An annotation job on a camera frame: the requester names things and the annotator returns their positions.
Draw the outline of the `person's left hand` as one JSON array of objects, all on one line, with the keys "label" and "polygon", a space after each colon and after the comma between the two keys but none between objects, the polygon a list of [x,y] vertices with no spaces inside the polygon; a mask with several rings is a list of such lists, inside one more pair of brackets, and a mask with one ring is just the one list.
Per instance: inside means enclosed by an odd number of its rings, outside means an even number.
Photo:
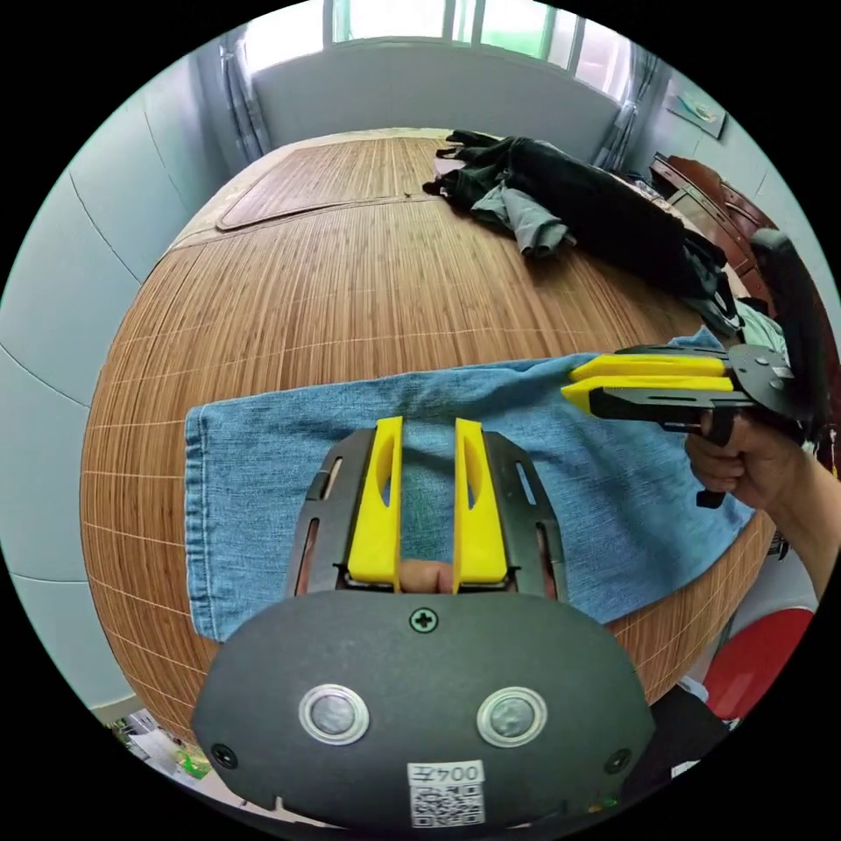
[{"label": "person's left hand", "polygon": [[403,593],[452,593],[453,581],[453,569],[447,563],[411,559],[399,565],[399,589]]}]

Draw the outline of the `person's right hand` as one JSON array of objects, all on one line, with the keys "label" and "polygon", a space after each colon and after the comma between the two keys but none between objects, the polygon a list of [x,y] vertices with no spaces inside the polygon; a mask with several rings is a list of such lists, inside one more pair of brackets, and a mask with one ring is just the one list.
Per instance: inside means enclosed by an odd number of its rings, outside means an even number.
[{"label": "person's right hand", "polygon": [[788,509],[818,488],[837,489],[836,477],[812,454],[744,413],[736,416],[727,443],[713,443],[708,431],[688,435],[685,451],[706,491],[731,494],[755,510]]}]

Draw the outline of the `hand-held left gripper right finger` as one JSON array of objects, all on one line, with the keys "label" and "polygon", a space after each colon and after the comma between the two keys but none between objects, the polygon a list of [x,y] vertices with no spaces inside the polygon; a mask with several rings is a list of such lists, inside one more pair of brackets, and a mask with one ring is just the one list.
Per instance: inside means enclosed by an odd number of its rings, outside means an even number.
[{"label": "hand-held left gripper right finger", "polygon": [[456,419],[454,592],[497,587],[507,575],[505,543],[482,425]]}]

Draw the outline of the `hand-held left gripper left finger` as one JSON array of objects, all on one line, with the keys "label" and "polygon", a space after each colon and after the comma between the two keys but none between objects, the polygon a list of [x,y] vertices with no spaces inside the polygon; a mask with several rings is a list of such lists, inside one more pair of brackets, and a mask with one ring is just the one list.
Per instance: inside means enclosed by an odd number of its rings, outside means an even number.
[{"label": "hand-held left gripper left finger", "polygon": [[347,558],[353,582],[396,592],[400,591],[402,438],[402,417],[377,421]]}]

